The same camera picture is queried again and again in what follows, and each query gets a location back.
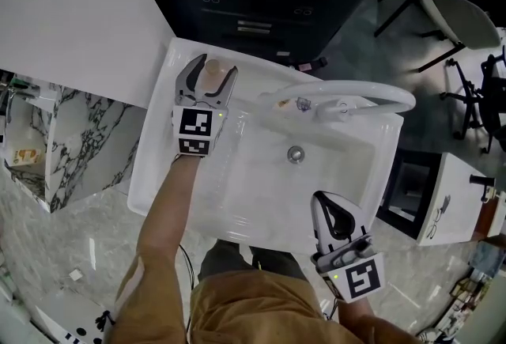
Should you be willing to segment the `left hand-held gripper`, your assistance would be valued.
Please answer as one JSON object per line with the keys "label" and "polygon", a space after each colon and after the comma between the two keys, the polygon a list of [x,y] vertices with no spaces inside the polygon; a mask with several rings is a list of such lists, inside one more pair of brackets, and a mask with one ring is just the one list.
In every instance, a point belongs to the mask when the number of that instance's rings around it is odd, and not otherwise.
{"label": "left hand-held gripper", "polygon": [[179,155],[209,156],[228,116],[227,105],[238,69],[233,66],[215,92],[196,97],[195,86],[206,59],[207,54],[195,57],[176,78],[172,127]]}

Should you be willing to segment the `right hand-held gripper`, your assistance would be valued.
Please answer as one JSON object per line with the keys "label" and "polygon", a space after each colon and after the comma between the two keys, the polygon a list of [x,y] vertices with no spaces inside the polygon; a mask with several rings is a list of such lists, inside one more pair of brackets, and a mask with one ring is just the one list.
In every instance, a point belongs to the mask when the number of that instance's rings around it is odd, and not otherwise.
{"label": "right hand-held gripper", "polygon": [[319,253],[312,262],[334,296],[353,303],[385,285],[383,253],[366,234],[364,211],[341,195],[317,191],[311,200]]}

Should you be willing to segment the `pink bottle with tan cap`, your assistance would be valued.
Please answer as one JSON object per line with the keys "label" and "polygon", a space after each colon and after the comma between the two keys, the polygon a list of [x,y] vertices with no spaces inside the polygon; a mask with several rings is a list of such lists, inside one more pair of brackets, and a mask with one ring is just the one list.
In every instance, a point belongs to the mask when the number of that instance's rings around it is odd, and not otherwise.
{"label": "pink bottle with tan cap", "polygon": [[221,66],[219,60],[209,59],[205,63],[203,75],[204,86],[209,89],[214,89],[222,83],[225,77],[225,69]]}

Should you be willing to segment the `person's left forearm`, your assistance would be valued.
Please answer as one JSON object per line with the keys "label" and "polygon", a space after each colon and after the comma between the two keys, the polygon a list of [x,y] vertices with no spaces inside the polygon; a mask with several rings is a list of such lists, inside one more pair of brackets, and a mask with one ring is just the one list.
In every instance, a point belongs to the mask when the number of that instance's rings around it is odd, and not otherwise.
{"label": "person's left forearm", "polygon": [[174,261],[183,238],[201,158],[183,155],[171,165],[138,237],[140,252],[155,251]]}

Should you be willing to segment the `person's right forearm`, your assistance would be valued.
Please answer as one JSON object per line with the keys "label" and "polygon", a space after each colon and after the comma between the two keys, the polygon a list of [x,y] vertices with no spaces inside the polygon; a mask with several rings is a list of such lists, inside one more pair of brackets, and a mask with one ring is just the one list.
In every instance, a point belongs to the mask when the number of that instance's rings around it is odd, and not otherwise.
{"label": "person's right forearm", "polygon": [[338,321],[350,331],[361,321],[374,316],[374,312],[367,298],[362,298],[352,303],[346,303],[344,301],[338,302]]}

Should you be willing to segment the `eyeglasses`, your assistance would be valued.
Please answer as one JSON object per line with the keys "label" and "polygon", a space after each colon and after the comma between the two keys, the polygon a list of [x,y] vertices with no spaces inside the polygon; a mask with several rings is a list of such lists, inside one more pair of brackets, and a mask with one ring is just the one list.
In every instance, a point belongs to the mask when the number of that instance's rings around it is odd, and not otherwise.
{"label": "eyeglasses", "polygon": [[437,209],[436,216],[433,218],[432,224],[430,225],[429,230],[428,230],[427,235],[426,235],[426,237],[429,240],[432,240],[434,238],[434,236],[436,235],[437,224],[438,224],[439,220],[441,219],[442,215],[445,214],[445,212],[447,210],[447,207],[449,206],[450,201],[451,201],[451,196],[450,195],[446,195],[444,197],[443,204],[441,205],[440,208]]}

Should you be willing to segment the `person's dark trousers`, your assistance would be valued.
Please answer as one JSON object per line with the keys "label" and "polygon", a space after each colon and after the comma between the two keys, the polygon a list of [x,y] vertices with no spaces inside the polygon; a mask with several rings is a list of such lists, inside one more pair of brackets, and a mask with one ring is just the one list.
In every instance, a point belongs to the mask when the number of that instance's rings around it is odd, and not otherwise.
{"label": "person's dark trousers", "polygon": [[226,272],[250,270],[263,270],[307,281],[299,263],[291,253],[252,246],[250,251],[252,264],[245,261],[237,243],[217,240],[202,261],[198,281],[202,282],[205,278]]}

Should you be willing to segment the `white desk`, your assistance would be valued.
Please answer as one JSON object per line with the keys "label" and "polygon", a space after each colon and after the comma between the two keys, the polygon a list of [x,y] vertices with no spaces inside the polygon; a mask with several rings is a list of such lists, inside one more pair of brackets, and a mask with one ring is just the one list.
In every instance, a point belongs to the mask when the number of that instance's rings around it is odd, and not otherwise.
{"label": "white desk", "polygon": [[[443,153],[428,211],[417,237],[420,246],[462,243],[471,240],[481,211],[483,187],[470,184],[470,175],[482,173],[450,153]],[[426,235],[446,195],[451,201],[437,224],[436,235]]]}

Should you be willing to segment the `person's mustard shirt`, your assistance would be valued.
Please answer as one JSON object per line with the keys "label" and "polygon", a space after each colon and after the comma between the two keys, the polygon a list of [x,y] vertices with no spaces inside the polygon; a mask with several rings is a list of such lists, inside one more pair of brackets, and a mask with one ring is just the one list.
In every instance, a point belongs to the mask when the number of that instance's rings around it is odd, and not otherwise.
{"label": "person's mustard shirt", "polygon": [[416,344],[381,319],[353,333],[324,319],[308,282],[260,270],[205,278],[191,294],[185,327],[175,264],[143,248],[123,279],[108,344]]}

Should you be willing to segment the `white arched faucet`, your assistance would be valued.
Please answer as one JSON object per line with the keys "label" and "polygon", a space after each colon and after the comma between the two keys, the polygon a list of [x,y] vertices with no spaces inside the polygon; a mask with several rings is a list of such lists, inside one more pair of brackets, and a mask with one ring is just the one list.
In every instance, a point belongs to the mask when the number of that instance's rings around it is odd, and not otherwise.
{"label": "white arched faucet", "polygon": [[[312,109],[301,112],[296,107],[298,97],[312,102]],[[350,121],[354,116],[385,115],[407,112],[415,107],[416,99],[404,89],[370,81],[316,81],[263,93],[259,107],[268,112],[279,110],[298,115],[316,123]]]}

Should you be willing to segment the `marble-pattern counter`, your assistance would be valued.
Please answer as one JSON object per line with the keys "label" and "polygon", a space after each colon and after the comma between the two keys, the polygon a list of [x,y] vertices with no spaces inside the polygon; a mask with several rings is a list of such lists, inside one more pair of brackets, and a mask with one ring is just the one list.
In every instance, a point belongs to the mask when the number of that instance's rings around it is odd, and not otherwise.
{"label": "marble-pattern counter", "polygon": [[[146,111],[0,70],[0,171],[52,214],[128,181]],[[9,140],[38,134],[39,164],[7,164]]]}

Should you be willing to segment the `black pump nozzle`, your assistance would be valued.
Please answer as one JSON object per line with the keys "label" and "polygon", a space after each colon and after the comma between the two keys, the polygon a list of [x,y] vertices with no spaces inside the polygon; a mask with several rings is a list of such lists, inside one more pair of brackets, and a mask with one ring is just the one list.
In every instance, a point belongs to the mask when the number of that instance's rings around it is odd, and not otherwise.
{"label": "black pump nozzle", "polygon": [[495,193],[496,179],[493,177],[470,175],[470,184],[475,184],[483,187],[481,201],[487,203],[490,197]]}

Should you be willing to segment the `black mesh office chair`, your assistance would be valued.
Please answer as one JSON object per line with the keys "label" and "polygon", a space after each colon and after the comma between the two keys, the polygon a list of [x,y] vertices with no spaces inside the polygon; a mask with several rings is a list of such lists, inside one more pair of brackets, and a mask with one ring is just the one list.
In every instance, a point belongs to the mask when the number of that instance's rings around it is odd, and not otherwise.
{"label": "black mesh office chair", "polygon": [[506,46],[501,48],[498,56],[489,55],[481,63],[481,87],[476,88],[464,76],[461,66],[454,59],[446,61],[447,66],[455,66],[463,86],[464,95],[443,92],[439,95],[441,100],[452,98],[459,100],[466,106],[463,128],[455,131],[453,138],[463,140],[469,129],[483,128],[488,134],[488,144],[481,148],[480,154],[489,154],[493,139],[506,152],[506,123],[500,121],[500,114],[506,115],[506,77],[498,75],[497,64],[503,63],[506,68]]}

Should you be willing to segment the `grey padded chair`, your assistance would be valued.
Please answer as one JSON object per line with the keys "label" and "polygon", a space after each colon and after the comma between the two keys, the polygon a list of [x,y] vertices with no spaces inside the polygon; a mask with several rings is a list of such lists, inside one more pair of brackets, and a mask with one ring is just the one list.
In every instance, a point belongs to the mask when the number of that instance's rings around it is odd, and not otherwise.
{"label": "grey padded chair", "polygon": [[423,37],[448,39],[453,48],[439,57],[418,67],[422,73],[443,62],[464,49],[484,50],[501,45],[500,34],[489,15],[479,6],[468,0],[405,0],[384,23],[375,30],[374,36],[381,35],[408,6],[419,1],[422,8],[436,25],[437,29],[423,33]]}

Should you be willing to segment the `white sheet with black dots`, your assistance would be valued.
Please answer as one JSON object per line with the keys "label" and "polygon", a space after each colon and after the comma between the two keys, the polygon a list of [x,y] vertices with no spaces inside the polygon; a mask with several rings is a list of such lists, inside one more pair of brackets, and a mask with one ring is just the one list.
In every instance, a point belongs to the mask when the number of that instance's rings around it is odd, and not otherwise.
{"label": "white sheet with black dots", "polygon": [[60,344],[106,344],[106,328],[98,327],[106,310],[100,306],[53,303],[36,310]]}

